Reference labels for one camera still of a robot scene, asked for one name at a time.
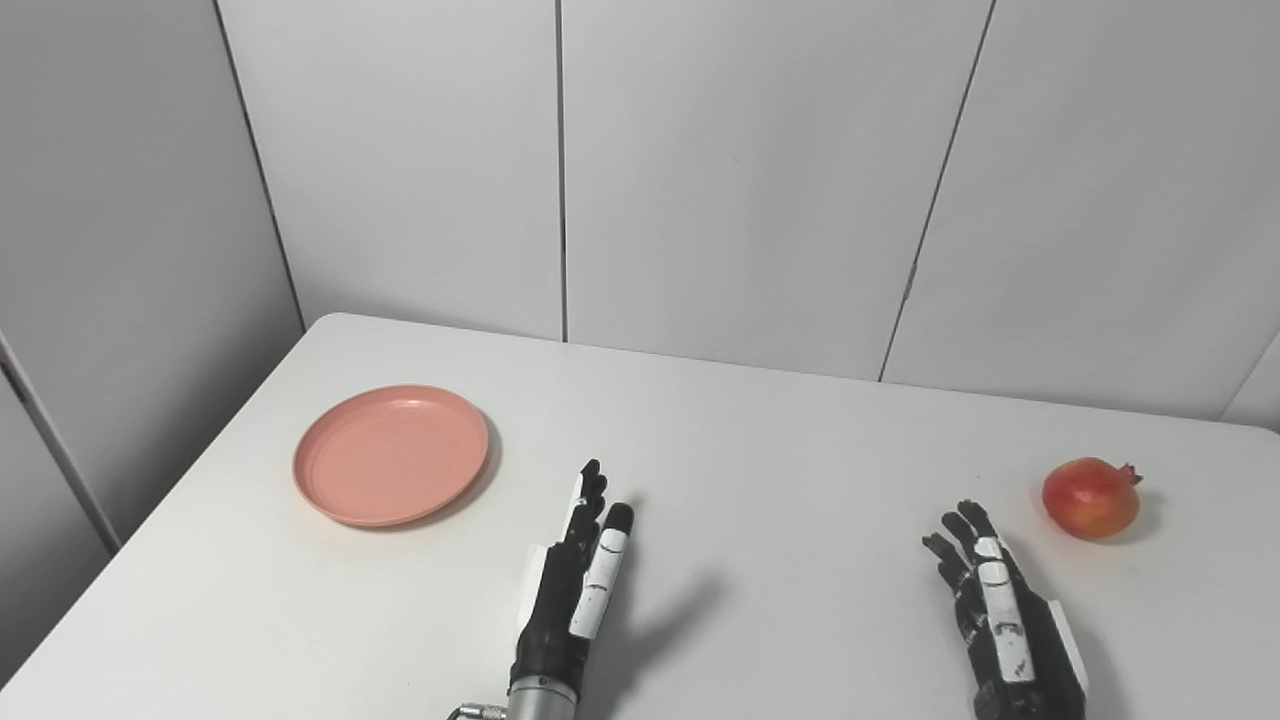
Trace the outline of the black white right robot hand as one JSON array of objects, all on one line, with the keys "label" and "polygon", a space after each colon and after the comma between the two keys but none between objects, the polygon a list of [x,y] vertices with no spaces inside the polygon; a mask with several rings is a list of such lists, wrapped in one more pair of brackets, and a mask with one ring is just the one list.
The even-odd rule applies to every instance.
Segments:
[{"label": "black white right robot hand", "polygon": [[986,509],[965,498],[922,543],[938,560],[975,678],[978,719],[1083,719],[1089,682],[1062,605],[1034,592]]}]

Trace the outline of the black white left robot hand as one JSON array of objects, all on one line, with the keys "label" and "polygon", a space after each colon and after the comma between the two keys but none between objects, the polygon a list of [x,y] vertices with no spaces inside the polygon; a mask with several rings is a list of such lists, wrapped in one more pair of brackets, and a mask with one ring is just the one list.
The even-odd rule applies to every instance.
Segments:
[{"label": "black white left robot hand", "polygon": [[520,628],[509,691],[515,705],[575,706],[634,528],[626,502],[608,505],[599,460],[580,471],[563,536],[541,548],[532,603]]}]

